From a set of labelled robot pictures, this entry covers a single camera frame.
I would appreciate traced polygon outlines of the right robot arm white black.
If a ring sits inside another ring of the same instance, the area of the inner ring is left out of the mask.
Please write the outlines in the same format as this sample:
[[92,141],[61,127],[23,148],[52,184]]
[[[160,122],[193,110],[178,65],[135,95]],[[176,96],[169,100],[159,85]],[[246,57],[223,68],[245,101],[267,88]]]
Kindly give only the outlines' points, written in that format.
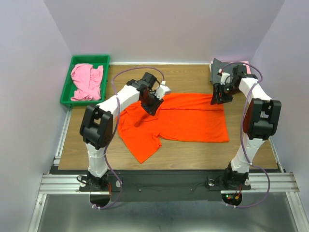
[[239,129],[240,147],[222,177],[228,189],[249,186],[253,159],[264,142],[276,133],[281,112],[281,102],[269,97],[260,86],[262,74],[248,73],[247,67],[244,62],[227,63],[218,69],[220,80],[213,83],[212,105],[231,102],[238,93],[246,98]]

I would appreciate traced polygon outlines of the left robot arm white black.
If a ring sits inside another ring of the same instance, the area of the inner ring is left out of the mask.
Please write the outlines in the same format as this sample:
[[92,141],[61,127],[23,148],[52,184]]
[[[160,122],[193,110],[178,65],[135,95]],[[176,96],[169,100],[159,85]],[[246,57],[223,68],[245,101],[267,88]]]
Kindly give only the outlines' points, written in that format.
[[88,153],[87,177],[79,178],[79,182],[90,185],[96,190],[103,190],[107,186],[106,173],[109,166],[106,153],[120,121],[120,113],[128,106],[140,102],[146,113],[154,116],[163,97],[170,93],[165,80],[153,89],[157,78],[146,72],[140,80],[130,80],[120,91],[109,99],[96,105],[86,107],[80,135],[86,145]]

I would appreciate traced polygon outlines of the orange t shirt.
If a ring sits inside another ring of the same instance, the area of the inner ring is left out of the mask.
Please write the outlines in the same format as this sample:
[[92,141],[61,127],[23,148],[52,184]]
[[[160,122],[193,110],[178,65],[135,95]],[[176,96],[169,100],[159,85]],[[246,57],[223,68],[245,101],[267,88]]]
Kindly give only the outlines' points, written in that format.
[[136,102],[120,114],[118,133],[139,163],[161,146],[161,139],[180,142],[229,142],[224,107],[212,105],[211,95],[171,93],[154,116]]

